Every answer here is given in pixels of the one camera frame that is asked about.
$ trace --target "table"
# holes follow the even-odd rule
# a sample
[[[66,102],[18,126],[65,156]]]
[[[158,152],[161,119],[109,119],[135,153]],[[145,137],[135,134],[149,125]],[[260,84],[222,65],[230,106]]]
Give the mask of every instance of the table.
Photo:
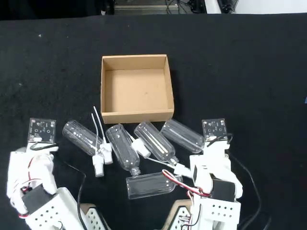
[[[95,178],[92,159],[62,138],[61,129],[71,119],[94,130],[90,112],[100,104],[101,57],[126,54],[168,55],[176,120],[202,133],[202,119],[226,119],[234,134],[231,152],[249,168],[263,200],[262,214],[250,229],[262,229],[267,213],[271,230],[304,226],[306,27],[307,14],[0,22],[3,229],[25,229],[10,207],[5,182],[9,153],[26,145],[30,117],[57,120],[57,154],[87,174],[81,202],[98,205],[112,229],[159,229],[173,202],[186,198],[177,187],[168,195],[128,200],[129,172],[115,161],[105,167],[105,177]],[[189,153],[175,147],[176,156],[188,165]],[[143,174],[162,168],[141,159]],[[244,218],[256,209],[257,200],[246,173],[235,163],[233,168],[244,185]],[[57,156],[54,175],[58,186],[76,198],[82,177]]]

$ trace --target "white bottle cap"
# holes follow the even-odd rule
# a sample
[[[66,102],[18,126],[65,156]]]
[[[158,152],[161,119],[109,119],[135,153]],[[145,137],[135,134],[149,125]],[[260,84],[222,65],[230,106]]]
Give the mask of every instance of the white bottle cap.
[[[92,159],[96,177],[104,176],[104,158],[100,155],[94,155]]]
[[[103,155],[105,164],[112,164],[112,146],[110,143],[105,143],[100,145],[100,153]]]
[[[131,144],[131,147],[144,158],[149,157],[151,154],[149,150],[145,147],[144,142],[140,138],[134,140],[133,143]]]
[[[96,177],[104,176],[104,165],[103,164],[96,164],[95,167],[95,175]]]

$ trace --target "white spray nozzle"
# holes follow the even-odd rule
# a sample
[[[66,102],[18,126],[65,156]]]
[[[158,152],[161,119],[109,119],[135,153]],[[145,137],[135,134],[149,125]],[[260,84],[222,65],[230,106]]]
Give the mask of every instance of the white spray nozzle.
[[[99,153],[102,154],[105,164],[112,164],[112,145],[111,143],[104,143],[100,145]]]
[[[131,147],[144,158],[148,158],[151,154],[140,138],[135,139],[131,144]]]
[[[101,155],[94,155],[93,159],[93,166],[95,167],[95,175],[96,177],[104,176],[104,158]]]
[[[174,174],[176,175],[182,175],[188,178],[192,178],[192,173],[189,168],[184,166],[183,164],[177,163],[174,168]]]

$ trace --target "white wire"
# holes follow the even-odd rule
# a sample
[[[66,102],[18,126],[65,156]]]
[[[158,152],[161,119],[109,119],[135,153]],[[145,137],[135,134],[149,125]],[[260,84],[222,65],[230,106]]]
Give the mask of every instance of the white wire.
[[[173,165],[171,165],[171,164],[167,164],[167,163],[164,163],[164,162],[162,162],[162,161],[155,160],[155,159],[150,158],[150,157],[147,157],[147,158],[145,158],[145,159],[149,159],[149,160],[154,161],[154,162],[156,162],[156,163],[160,163],[160,164],[166,165],[166,166],[168,166],[168,167],[170,167],[170,168],[172,168],[172,169],[175,169],[175,167],[174,167]]]
[[[130,137],[132,141],[135,141],[135,138],[128,131],[126,131],[126,133],[128,134],[128,136]]]
[[[94,118],[94,114],[91,113],[92,115],[92,119],[93,119],[93,122],[94,122],[94,125],[95,125],[95,128],[96,128],[96,149],[95,149],[95,153],[97,154],[97,144],[98,144],[98,127],[97,127],[97,124],[96,124],[96,121],[95,121],[95,118]]]
[[[101,132],[102,132],[102,137],[104,139],[104,143],[106,144],[106,137],[105,137],[105,133],[104,133],[104,130],[102,129],[102,124],[101,124],[101,120],[100,120],[100,116],[98,115],[98,112],[96,110],[96,107],[94,106],[94,111],[96,113],[96,117],[98,119],[98,122],[99,122],[99,125],[100,125],[100,129],[101,129]]]
[[[192,202],[192,207],[193,207],[193,206],[194,206],[194,200],[193,200],[193,198],[192,198],[191,191],[188,190],[188,191],[187,191],[187,194],[188,194],[188,197],[190,198],[190,200],[191,200],[191,202]]]

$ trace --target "clear plastic bottle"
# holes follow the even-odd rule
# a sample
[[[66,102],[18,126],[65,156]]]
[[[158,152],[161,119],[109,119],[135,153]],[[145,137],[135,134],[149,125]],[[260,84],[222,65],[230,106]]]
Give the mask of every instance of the clear plastic bottle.
[[[99,149],[99,146],[103,143],[100,137],[97,138],[96,134],[75,120],[69,121],[65,124],[63,128],[63,136],[81,148],[89,156],[94,156],[97,151],[96,147]]]
[[[193,153],[201,152],[205,144],[202,135],[173,119],[164,123],[161,133]]]
[[[129,199],[171,193],[176,184],[166,178],[161,172],[126,178]]]
[[[149,151],[160,161],[172,165],[178,163],[175,157],[175,148],[150,122],[140,123],[134,130],[134,134],[141,138]]]
[[[130,171],[132,176],[139,175],[140,158],[131,147],[131,139],[124,126],[118,124],[106,131],[106,136],[112,144],[113,151],[124,170]]]
[[[104,176],[105,161],[99,151],[102,139],[75,120],[67,122],[62,132],[64,137],[92,157],[96,177]]]

